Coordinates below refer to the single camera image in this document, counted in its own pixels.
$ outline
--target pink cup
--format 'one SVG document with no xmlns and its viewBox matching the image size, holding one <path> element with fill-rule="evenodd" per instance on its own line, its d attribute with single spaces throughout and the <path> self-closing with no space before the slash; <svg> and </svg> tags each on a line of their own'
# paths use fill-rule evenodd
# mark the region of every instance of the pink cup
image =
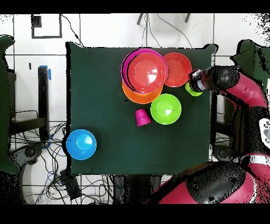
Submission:
<svg viewBox="0 0 270 224">
<path fill-rule="evenodd" d="M 151 123 L 151 120 L 144 109 L 137 110 L 135 116 L 138 127 Z"/>
</svg>

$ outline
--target small green cup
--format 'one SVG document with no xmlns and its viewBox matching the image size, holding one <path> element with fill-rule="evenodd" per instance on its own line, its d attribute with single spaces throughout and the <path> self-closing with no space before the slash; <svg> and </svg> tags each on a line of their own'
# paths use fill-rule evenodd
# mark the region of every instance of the small green cup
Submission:
<svg viewBox="0 0 270 224">
<path fill-rule="evenodd" d="M 194 92 L 191 87 L 189 86 L 189 82 L 186 83 L 185 85 L 185 90 L 191 94 L 193 97 L 198 97 L 200 96 L 203 92 Z"/>
</svg>

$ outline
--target blue bowl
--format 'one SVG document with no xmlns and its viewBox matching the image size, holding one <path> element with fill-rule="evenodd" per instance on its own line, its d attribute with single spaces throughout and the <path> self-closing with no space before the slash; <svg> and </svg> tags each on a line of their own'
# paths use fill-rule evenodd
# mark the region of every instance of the blue bowl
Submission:
<svg viewBox="0 0 270 224">
<path fill-rule="evenodd" d="M 97 148 L 97 141 L 92 133 L 78 129 L 70 133 L 66 140 L 66 149 L 70 156 L 76 160 L 90 158 Z"/>
</svg>

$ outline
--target white tile floor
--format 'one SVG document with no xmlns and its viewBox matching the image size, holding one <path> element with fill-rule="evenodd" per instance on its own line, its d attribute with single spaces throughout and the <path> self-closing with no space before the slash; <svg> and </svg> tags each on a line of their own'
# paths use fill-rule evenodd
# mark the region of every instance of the white tile floor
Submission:
<svg viewBox="0 0 270 224">
<path fill-rule="evenodd" d="M 258 16 L 251 14 L 196 14 L 192 13 L 189 22 L 185 23 L 186 13 L 164 14 L 159 16 L 171 23 L 185 33 L 193 48 L 202 48 L 205 44 L 216 43 L 219 50 L 215 58 L 215 64 L 232 65 L 229 56 L 236 53 L 237 43 L 242 39 L 251 39 L 254 42 L 269 46 L 266 41 L 267 36 L 258 26 Z M 35 35 L 58 35 L 59 34 L 59 15 L 41 14 L 42 27 L 35 28 Z M 136 25 L 139 17 L 138 13 L 133 14 L 64 14 L 72 25 L 72 29 L 81 38 L 85 46 L 106 46 L 106 47 L 139 47 L 146 46 L 146 38 L 142 42 L 142 34 L 145 28 L 144 17 L 140 25 Z M 190 45 L 186 38 L 173 27 L 169 26 L 157 17 L 157 14 L 149 14 L 150 27 L 152 34 L 162 47 L 184 47 Z M 61 39 L 32 39 L 31 37 L 31 16 L 30 15 L 0 15 L 0 35 L 8 34 L 14 37 L 15 44 L 6 50 L 6 61 L 11 69 L 17 73 L 16 81 L 16 110 L 37 110 L 37 67 L 47 65 L 52 71 L 52 80 L 49 80 L 49 110 L 50 126 L 53 127 L 66 121 L 66 49 L 65 42 L 79 41 L 70 29 L 69 22 L 62 18 Z M 148 46 L 158 47 L 158 44 L 148 30 Z M 224 111 L 222 98 L 218 102 L 218 111 Z M 17 119 L 28 119 L 35 116 L 35 113 L 21 113 Z M 34 137 L 33 133 L 25 133 L 27 137 Z M 54 139 L 62 139 L 63 134 L 60 130 Z M 42 156 L 46 160 L 49 171 L 52 170 L 51 157 L 47 150 Z M 66 166 L 65 157 L 57 156 L 59 169 Z M 23 191 L 25 196 L 39 194 L 47 180 L 45 163 L 41 157 L 32 166 L 28 165 L 25 169 L 23 178 Z M 170 175 L 164 175 L 162 181 L 166 181 Z M 100 175 L 78 176 L 78 183 L 85 195 L 99 193 Z M 95 182 L 97 186 L 88 186 L 90 182 Z M 37 195 L 26 198 L 28 203 L 34 203 Z M 90 198 L 82 197 L 82 204 L 93 202 Z M 107 202 L 108 195 L 102 197 L 102 202 Z M 64 199 L 66 203 L 71 203 L 69 198 Z M 62 200 L 47 200 L 44 204 L 63 203 Z"/>
</svg>

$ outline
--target green table cover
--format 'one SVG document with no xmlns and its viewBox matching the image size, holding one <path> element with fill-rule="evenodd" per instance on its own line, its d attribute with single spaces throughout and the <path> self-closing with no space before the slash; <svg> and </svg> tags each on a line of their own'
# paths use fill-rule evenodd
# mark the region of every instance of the green table cover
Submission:
<svg viewBox="0 0 270 224">
<path fill-rule="evenodd" d="M 72 42 L 67 48 L 67 59 L 71 60 L 71 131 L 86 129 L 97 139 L 91 158 L 72 159 L 71 173 L 178 174 L 208 161 L 210 92 L 192 97 L 184 86 L 164 86 L 162 94 L 176 96 L 182 112 L 175 123 L 160 125 L 150 115 L 151 104 L 135 104 L 122 90 L 121 63 L 135 48 L 81 48 Z M 182 53 L 192 68 L 206 69 L 211 66 L 216 46 L 154 50 L 162 56 Z M 135 111 L 141 108 L 152 122 L 137 127 Z"/>
</svg>

